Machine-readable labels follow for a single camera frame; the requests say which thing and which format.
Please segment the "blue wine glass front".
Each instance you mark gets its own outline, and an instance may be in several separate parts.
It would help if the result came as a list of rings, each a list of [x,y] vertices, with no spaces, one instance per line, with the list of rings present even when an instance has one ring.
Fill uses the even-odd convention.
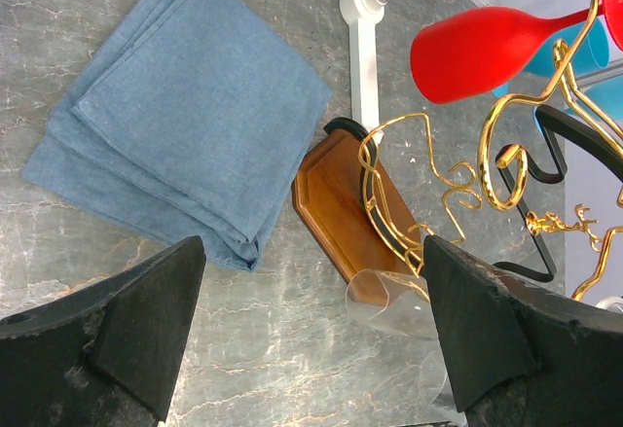
[[[619,125],[622,125],[622,75],[594,72],[577,79],[579,88]]]

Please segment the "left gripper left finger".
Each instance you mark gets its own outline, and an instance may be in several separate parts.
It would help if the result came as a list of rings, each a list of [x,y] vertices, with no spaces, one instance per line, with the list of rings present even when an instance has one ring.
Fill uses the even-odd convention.
[[[202,240],[1,321],[4,426],[166,420],[202,284]]]

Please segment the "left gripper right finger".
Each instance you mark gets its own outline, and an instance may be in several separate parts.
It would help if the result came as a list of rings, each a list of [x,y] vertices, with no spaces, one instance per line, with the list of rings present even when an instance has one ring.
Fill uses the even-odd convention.
[[[438,235],[423,275],[471,426],[619,426],[622,317],[516,278]]]

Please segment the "blue wine glass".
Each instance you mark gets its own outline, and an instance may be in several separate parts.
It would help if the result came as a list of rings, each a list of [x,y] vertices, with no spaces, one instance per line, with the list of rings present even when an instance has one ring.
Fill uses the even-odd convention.
[[[570,47],[583,28],[579,22],[552,34],[540,47],[530,62],[522,69],[522,73],[550,78],[554,72],[553,48],[558,39],[563,39]],[[583,75],[606,68],[609,63],[609,46],[607,33],[602,21],[597,18],[587,37],[582,41],[572,60],[573,71]]]
[[[619,125],[622,125],[622,75],[594,72],[577,79],[579,88]]]

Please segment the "blue wine glass back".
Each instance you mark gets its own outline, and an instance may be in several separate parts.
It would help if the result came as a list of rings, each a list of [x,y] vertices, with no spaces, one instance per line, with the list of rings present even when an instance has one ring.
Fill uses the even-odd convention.
[[[550,78],[554,72],[553,48],[558,39],[563,39],[570,47],[583,28],[579,22],[552,34],[540,47],[530,62],[522,69],[522,73]],[[602,21],[597,18],[587,37],[582,41],[572,60],[573,71],[583,75],[606,68],[609,63],[609,46],[607,33]]]

